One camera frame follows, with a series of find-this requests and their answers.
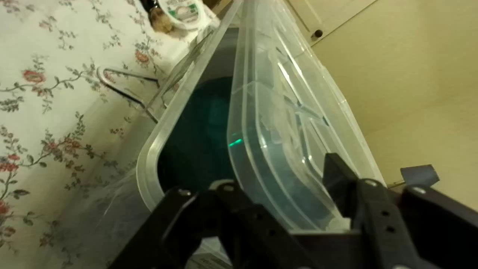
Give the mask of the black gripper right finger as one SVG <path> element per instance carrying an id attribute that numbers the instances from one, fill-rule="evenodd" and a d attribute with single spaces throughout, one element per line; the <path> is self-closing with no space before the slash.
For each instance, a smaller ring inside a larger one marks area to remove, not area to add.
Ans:
<path id="1" fill-rule="evenodd" d="M 323 182 L 375 269 L 478 269 L 475 209 L 424 185 L 394 193 L 335 152 L 324 157 Z"/>

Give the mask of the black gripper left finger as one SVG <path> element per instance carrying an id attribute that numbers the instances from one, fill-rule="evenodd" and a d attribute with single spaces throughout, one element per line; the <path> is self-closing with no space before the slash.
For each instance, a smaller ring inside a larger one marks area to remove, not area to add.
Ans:
<path id="1" fill-rule="evenodd" d="M 220 239 L 233 269 L 323 269 L 233 181 L 169 190 L 109 269 L 185 269 L 208 237 Z"/>

